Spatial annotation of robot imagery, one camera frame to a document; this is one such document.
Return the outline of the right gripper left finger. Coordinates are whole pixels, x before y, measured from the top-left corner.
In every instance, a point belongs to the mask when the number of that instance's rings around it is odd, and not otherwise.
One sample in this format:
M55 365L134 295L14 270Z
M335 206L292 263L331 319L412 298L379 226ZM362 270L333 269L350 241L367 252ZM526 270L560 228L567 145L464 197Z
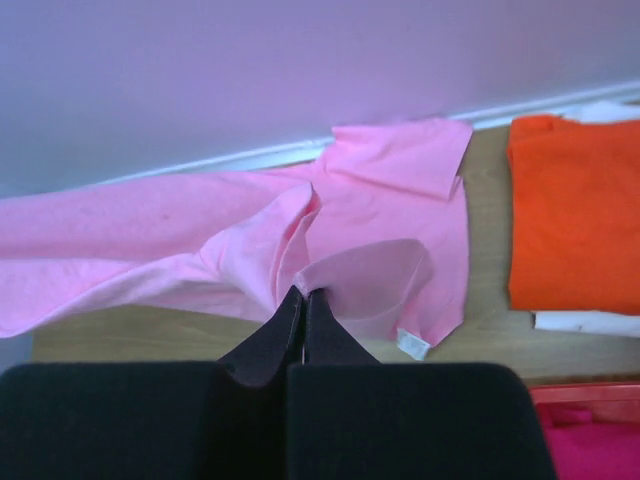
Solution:
M301 293L216 361L32 363L1 377L5 479L281 479Z

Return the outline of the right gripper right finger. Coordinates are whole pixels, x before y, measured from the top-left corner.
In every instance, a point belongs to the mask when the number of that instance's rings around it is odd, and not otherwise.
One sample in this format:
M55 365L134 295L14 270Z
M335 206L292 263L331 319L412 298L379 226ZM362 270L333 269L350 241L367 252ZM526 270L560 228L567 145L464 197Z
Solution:
M307 304L303 363L287 373L291 479L552 479L529 392L491 363L383 364Z

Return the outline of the light pink t shirt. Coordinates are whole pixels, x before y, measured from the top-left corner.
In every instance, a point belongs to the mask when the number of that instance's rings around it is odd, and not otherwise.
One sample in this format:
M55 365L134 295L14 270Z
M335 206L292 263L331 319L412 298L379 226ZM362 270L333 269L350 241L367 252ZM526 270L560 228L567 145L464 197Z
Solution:
M463 321L469 125L338 127L313 162L162 175L1 203L1 333L143 305L265 322L323 290L415 358Z

